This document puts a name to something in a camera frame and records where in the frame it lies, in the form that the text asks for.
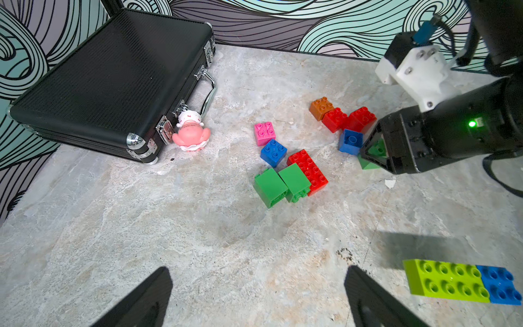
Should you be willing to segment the magenta lego brick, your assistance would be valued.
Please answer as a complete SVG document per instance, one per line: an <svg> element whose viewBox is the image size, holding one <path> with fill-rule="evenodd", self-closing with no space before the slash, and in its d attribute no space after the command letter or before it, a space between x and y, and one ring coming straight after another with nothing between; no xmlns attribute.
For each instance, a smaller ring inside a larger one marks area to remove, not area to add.
<svg viewBox="0 0 523 327"><path fill-rule="evenodd" d="M276 132L271 122L257 123L254 125L254 135L258 147L263 147L271 140L276 139Z"/></svg>

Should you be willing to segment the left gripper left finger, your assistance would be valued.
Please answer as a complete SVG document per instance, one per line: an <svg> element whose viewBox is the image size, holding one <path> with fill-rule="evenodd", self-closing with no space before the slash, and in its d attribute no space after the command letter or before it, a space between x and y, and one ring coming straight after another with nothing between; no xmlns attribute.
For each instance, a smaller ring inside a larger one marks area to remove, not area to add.
<svg viewBox="0 0 523 327"><path fill-rule="evenodd" d="M159 267L93 326L163 326L173 283Z"/></svg>

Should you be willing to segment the lime long lego brick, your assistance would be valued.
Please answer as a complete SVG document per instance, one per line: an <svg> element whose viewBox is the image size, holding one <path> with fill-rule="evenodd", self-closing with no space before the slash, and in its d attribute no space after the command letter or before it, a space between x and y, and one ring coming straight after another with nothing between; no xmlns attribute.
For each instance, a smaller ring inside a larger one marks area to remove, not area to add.
<svg viewBox="0 0 523 327"><path fill-rule="evenodd" d="M417 296L457 301L490 302L490 293L480 270L468 264L433 260L405 260L410 293Z"/></svg>

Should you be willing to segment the blue lego brick front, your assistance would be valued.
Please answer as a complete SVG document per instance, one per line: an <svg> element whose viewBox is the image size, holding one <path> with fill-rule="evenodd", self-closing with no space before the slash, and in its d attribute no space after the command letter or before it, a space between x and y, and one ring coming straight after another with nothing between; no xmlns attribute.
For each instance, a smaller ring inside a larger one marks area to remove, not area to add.
<svg viewBox="0 0 523 327"><path fill-rule="evenodd" d="M522 304L522 295L516 290L513 275L503 267L477 265L482 274L484 287L490 294L490 302L497 305Z"/></svg>

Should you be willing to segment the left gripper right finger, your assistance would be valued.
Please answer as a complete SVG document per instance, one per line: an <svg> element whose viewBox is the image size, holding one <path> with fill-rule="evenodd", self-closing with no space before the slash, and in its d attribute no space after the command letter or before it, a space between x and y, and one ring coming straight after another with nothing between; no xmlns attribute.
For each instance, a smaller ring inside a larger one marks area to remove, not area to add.
<svg viewBox="0 0 523 327"><path fill-rule="evenodd" d="M428 326L356 265L344 286L356 326Z"/></svg>

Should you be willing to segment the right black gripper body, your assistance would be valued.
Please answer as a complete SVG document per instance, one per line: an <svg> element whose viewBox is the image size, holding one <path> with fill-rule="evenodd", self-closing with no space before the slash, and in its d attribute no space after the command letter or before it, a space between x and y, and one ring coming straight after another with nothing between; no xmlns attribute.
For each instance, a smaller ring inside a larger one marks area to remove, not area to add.
<svg viewBox="0 0 523 327"><path fill-rule="evenodd" d="M418 107L401 109L377 121L361 148L361 157L392 174L418 174L449 164L428 145L423 135L424 122ZM385 142L387 158L369 154L380 139Z"/></svg>

